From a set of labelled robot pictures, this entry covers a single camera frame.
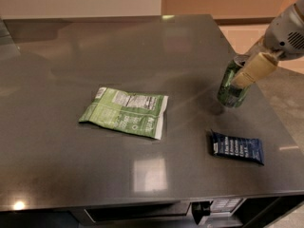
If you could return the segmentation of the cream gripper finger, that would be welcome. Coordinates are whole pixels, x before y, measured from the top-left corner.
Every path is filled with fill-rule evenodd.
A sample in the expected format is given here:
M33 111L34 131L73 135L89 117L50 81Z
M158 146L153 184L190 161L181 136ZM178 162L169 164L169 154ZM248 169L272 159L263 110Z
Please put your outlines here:
M253 56L265 51L264 37L261 36L246 52L246 55Z
M277 65L278 60L275 54L260 52L250 57L245 66L233 78L231 85L245 88L274 72Z

